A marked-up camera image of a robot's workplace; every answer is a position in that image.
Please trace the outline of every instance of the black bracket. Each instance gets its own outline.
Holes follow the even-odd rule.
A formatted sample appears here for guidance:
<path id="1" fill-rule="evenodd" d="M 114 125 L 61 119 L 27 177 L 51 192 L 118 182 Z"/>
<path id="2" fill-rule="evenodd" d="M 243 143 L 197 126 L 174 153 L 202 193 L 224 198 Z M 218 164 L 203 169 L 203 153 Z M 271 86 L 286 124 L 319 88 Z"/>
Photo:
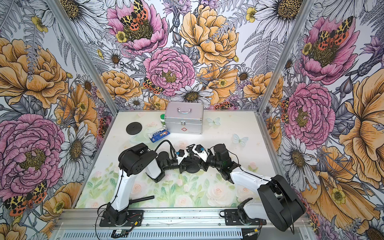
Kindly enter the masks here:
<path id="1" fill-rule="evenodd" d="M 226 226 L 236 226 L 236 225 L 255 225 L 259 226 L 260 222 L 262 225 L 266 225 L 265 219 L 253 218 L 247 224 L 244 224 L 240 221 L 240 217 L 237 213 L 237 209 L 224 209 L 224 218 Z"/>
<path id="2" fill-rule="evenodd" d="M 132 226 L 139 227 L 141 226 L 141 221 L 143 219 L 143 210 L 127 210 L 127 221 L 121 225 L 121 227 L 131 228 Z M 116 227 L 116 224 L 109 219 L 109 215 L 104 211 L 103 216 L 100 220 L 101 227 Z"/>

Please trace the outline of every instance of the black rubber coaster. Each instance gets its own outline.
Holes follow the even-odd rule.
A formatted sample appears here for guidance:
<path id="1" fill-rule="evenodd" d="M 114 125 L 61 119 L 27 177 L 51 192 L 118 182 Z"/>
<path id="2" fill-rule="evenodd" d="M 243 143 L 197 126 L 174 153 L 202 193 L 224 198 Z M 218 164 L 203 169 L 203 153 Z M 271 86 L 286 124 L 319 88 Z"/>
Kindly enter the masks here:
<path id="1" fill-rule="evenodd" d="M 139 122 L 131 122 L 125 129 L 129 135 L 136 135 L 142 129 L 142 126 Z"/>

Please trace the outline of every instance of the pink peony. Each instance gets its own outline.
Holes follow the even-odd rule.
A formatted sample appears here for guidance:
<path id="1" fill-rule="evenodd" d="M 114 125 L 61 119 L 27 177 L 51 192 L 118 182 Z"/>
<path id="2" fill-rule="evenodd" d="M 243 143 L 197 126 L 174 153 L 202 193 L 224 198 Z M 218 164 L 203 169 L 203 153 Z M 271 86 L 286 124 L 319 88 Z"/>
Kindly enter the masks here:
<path id="1" fill-rule="evenodd" d="M 288 117 L 288 137 L 295 136 L 310 150 L 320 147 L 335 123 L 331 95 L 319 83 L 299 83 L 289 98 Z"/>
<path id="2" fill-rule="evenodd" d="M 0 123 L 0 197 L 25 195 L 46 180 L 52 187 L 61 177 L 58 168 L 64 134 L 41 115 L 25 114 Z"/>
<path id="3" fill-rule="evenodd" d="M 163 94 L 174 96 L 175 91 L 195 80 L 195 69 L 187 55 L 171 48 L 158 49 L 143 62 L 147 78 L 156 86 L 164 88 Z"/>
<path id="4" fill-rule="evenodd" d="M 323 17 L 319 18 L 309 31 L 309 36 L 304 39 L 304 48 L 301 57 L 295 63 L 295 71 L 308 76 L 312 81 L 321 81 L 329 85 L 340 78 L 353 64 L 357 54 L 352 54 L 356 48 L 354 44 L 358 38 L 359 32 L 355 30 L 355 18 L 353 18 L 349 28 L 348 37 L 340 45 L 333 42 L 321 51 L 318 40 L 319 32 L 328 31 L 331 33 L 336 30 L 342 21 L 336 23 L 336 20 L 330 22 Z"/>
<path id="5" fill-rule="evenodd" d="M 142 1 L 144 8 L 148 11 L 148 20 L 145 20 L 140 27 L 142 29 L 132 31 L 129 27 L 120 22 L 124 16 L 131 15 L 133 12 L 133 4 L 127 7 L 125 4 L 122 8 L 107 9 L 108 25 L 112 28 L 109 33 L 116 36 L 116 42 L 122 43 L 124 50 L 122 54 L 131 57 L 131 55 L 141 55 L 146 52 L 152 52 L 156 48 L 164 47 L 168 39 L 168 23 L 165 18 L 161 18 L 157 14 L 153 4 L 149 7 L 145 1 Z"/>

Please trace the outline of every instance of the white tabletop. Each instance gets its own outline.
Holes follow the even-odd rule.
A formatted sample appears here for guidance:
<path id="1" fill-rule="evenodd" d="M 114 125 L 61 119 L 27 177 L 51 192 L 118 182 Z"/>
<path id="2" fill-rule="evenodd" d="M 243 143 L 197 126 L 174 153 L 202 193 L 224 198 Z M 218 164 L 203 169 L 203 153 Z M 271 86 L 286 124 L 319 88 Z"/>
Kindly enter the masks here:
<path id="1" fill-rule="evenodd" d="M 229 151 L 239 157 L 243 168 L 275 176 L 254 112 L 204 111 L 202 135 L 171 133 L 151 143 L 145 133 L 161 128 L 160 115 L 163 113 L 118 113 L 76 208 L 95 208 L 110 201 L 118 178 L 119 154 L 142 141 L 146 141 L 145 144 L 154 150 L 162 140 L 168 139 L 176 151 L 186 149 L 191 144 L 201 144 L 207 149 L 224 143 Z M 220 118 L 220 125 L 210 126 L 207 118 Z M 131 122 L 141 123 L 143 130 L 137 135 L 128 135 L 126 126 Z M 241 139 L 249 138 L 245 146 L 233 142 L 234 134 Z M 168 143 L 163 143 L 157 153 L 161 151 L 169 153 Z M 257 193 L 224 181 L 213 168 L 207 172 L 200 170 L 196 174 L 179 174 L 178 170 L 168 170 L 159 183 L 153 182 L 143 171 L 138 175 L 130 197 L 136 199 L 150 195 L 155 195 L 155 199 L 136 203 L 132 207 L 234 207 L 248 197 L 258 199 Z"/>

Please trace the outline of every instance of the yellow peony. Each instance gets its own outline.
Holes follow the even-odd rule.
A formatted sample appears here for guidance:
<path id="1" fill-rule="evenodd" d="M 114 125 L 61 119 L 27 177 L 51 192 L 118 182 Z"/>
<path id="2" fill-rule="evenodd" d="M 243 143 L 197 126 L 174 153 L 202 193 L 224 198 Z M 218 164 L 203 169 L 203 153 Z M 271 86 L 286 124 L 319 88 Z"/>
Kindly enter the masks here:
<path id="1" fill-rule="evenodd" d="M 203 5 L 199 6 L 197 17 L 191 12 L 184 16 L 179 33 L 189 42 L 185 44 L 187 47 L 196 46 L 199 50 L 199 63 L 223 67 L 236 56 L 238 33 L 234 30 L 209 39 L 226 20 L 223 15 L 218 16 L 216 10 L 209 6 L 203 8 Z"/>

